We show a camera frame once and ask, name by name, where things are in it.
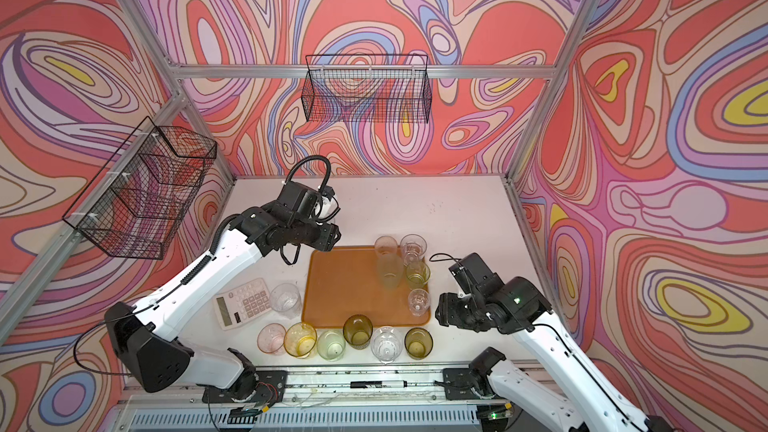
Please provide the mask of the small clear glass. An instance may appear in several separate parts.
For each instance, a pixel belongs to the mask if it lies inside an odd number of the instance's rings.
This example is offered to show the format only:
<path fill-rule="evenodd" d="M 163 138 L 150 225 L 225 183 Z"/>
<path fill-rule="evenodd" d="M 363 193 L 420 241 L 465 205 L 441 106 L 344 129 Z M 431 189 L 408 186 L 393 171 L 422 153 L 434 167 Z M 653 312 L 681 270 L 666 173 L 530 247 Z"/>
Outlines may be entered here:
<path fill-rule="evenodd" d="M 430 293 L 425 289 L 413 289 L 407 297 L 408 308 L 415 317 L 425 315 L 431 307 Z"/>

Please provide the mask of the light green ribbed glass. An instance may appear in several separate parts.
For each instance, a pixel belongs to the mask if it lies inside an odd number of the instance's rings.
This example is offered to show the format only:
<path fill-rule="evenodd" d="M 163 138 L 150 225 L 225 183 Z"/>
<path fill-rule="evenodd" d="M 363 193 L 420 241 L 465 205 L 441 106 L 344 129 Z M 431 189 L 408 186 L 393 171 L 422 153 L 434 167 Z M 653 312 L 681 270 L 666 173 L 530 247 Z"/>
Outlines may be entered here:
<path fill-rule="evenodd" d="M 431 277 L 429 266 L 423 261 L 409 263 L 405 267 L 405 278 L 411 290 L 424 289 Z"/>

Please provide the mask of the clear ribbed glass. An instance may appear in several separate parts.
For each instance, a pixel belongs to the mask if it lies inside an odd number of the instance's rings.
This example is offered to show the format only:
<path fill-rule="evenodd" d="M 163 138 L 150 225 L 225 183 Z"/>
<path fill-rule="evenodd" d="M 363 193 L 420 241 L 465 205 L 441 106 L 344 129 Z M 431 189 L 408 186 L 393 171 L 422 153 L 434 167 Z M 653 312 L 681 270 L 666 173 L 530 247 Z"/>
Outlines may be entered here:
<path fill-rule="evenodd" d="M 422 261 L 427 251 L 427 241 L 418 234 L 408 234 L 400 241 L 400 252 L 404 264 Z"/>

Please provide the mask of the frosted pink tumbler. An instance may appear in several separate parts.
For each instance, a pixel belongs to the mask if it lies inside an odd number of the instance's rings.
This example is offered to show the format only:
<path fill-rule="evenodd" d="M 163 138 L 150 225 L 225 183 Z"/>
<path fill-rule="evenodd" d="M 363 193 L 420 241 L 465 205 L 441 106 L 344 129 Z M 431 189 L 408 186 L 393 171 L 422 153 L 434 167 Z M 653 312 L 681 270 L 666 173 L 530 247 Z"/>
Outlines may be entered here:
<path fill-rule="evenodd" d="M 399 249 L 398 241 L 392 236 L 381 236 L 374 243 L 374 251 L 378 257 L 387 255 L 397 255 Z"/>

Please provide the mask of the clear stemmed glass front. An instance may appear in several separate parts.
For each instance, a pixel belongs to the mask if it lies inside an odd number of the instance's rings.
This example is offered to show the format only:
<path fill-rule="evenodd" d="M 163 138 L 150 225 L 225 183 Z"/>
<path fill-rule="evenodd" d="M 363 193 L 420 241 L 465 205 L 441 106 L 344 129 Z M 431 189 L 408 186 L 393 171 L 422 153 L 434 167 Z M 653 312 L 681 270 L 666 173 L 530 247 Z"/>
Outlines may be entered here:
<path fill-rule="evenodd" d="M 394 327 L 379 327 L 373 331 L 370 348 L 381 363 L 389 364 L 401 355 L 403 338 Z"/>

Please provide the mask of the frosted pale green tumbler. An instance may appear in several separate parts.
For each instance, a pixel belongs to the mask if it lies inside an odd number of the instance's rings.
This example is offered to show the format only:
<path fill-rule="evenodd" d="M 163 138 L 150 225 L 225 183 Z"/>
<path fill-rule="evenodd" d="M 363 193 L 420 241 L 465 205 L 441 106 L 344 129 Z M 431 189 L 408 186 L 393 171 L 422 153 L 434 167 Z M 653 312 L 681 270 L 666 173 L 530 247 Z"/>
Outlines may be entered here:
<path fill-rule="evenodd" d="M 404 274 L 404 263 L 398 254 L 383 254 L 377 258 L 377 273 L 381 285 L 395 289 L 400 285 Z"/>

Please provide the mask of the dark olive glass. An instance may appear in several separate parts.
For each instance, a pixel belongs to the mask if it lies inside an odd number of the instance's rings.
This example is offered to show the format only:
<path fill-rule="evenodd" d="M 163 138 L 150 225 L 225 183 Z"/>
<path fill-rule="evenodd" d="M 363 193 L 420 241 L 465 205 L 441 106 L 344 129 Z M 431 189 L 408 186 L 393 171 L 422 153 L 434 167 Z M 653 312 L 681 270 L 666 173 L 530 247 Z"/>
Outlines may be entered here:
<path fill-rule="evenodd" d="M 349 346 L 354 349 L 365 349 L 373 334 L 371 320 L 363 314 L 350 316 L 344 323 L 343 336 Z"/>

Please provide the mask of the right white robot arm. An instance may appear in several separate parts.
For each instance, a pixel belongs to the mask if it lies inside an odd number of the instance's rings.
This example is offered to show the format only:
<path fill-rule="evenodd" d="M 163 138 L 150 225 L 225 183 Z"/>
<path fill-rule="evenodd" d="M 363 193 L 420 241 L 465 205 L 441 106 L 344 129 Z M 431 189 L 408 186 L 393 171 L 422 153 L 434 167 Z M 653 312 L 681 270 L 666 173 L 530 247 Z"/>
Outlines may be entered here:
<path fill-rule="evenodd" d="M 447 260 L 460 293 L 443 293 L 435 318 L 444 327 L 476 333 L 497 331 L 531 353 L 559 387 L 553 392 L 511 360 L 508 347 L 488 346 L 468 365 L 458 384 L 445 390 L 505 399 L 551 431 L 670 431 L 661 417 L 635 406 L 607 379 L 567 332 L 551 303 L 529 280 L 503 281 L 476 253 Z"/>

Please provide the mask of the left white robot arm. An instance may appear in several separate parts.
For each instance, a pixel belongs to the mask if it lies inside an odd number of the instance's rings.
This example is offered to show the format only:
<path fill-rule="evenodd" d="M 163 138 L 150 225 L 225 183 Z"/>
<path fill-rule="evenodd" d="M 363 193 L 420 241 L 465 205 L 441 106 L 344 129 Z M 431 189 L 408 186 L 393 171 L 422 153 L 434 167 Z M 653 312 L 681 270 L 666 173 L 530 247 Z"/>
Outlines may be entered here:
<path fill-rule="evenodd" d="M 198 385 L 234 401 L 249 398 L 258 376 L 244 354 L 184 344 L 179 336 L 228 282 L 268 254 L 286 245 L 331 251 L 341 238 L 333 222 L 339 211 L 332 187 L 286 181 L 275 200 L 227 216 L 210 248 L 184 270 L 134 305 L 119 302 L 106 311 L 115 355 L 147 393 Z"/>

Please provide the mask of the orange rectangular tray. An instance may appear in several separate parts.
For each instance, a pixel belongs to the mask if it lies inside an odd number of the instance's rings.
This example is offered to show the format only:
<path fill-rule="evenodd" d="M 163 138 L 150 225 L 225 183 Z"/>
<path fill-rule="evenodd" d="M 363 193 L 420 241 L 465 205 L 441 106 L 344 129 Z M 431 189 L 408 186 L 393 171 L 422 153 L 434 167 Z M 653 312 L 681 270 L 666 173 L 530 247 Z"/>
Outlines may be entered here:
<path fill-rule="evenodd" d="M 310 256 L 301 320 L 321 329 L 340 329 L 353 315 L 364 315 L 376 327 L 421 326 L 430 313 L 414 315 L 404 283 L 384 286 L 371 246 L 336 247 Z"/>

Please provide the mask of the pink white calculator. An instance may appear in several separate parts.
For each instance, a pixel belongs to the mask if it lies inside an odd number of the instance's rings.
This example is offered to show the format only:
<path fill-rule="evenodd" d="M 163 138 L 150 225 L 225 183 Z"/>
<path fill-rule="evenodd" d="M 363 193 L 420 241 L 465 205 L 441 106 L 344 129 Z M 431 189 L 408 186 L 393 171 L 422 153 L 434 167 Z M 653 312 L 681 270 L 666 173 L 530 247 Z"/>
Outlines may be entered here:
<path fill-rule="evenodd" d="M 223 330 L 248 324 L 271 310 L 270 290 L 264 279 L 258 278 L 213 299 L 215 316 Z"/>

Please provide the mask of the yellow glass front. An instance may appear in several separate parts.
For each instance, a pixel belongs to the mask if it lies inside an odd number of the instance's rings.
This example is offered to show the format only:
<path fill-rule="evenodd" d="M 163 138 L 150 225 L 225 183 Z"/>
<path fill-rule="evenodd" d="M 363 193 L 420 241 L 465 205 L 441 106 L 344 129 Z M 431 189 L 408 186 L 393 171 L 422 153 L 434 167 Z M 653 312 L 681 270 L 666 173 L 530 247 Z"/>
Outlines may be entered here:
<path fill-rule="evenodd" d="M 308 358 L 314 351 L 317 342 L 316 329 L 305 322 L 290 326 L 284 335 L 283 348 L 294 358 Z"/>

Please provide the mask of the light green glass front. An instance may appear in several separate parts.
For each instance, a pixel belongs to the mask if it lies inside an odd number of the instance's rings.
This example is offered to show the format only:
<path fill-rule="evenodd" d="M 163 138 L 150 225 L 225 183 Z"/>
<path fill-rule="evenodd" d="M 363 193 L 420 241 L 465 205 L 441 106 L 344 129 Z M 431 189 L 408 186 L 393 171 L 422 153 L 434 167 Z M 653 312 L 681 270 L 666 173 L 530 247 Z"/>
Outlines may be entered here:
<path fill-rule="evenodd" d="M 318 337 L 316 344 L 319 356 L 325 361 L 336 361 L 343 357 L 346 340 L 339 330 L 326 330 Z"/>

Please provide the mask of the black pen on rail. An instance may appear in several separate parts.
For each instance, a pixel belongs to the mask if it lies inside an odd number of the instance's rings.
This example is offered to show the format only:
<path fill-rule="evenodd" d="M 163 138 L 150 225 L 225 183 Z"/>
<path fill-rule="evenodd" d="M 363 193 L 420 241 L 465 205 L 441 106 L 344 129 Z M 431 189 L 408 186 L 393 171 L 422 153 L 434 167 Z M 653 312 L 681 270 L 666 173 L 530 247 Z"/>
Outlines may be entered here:
<path fill-rule="evenodd" d="M 352 381 L 349 387 L 351 389 L 403 389 L 408 387 L 408 382 L 403 380 Z"/>

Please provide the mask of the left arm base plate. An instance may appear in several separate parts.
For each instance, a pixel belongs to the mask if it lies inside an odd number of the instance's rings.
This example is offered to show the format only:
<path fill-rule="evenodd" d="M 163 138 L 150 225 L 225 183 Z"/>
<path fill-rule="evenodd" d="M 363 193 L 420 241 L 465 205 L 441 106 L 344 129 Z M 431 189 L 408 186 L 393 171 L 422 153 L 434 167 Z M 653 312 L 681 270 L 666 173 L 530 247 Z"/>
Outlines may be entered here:
<path fill-rule="evenodd" d="M 262 370 L 246 372 L 227 389 L 204 388 L 202 402 L 206 404 L 274 405 L 283 400 L 288 372 Z"/>

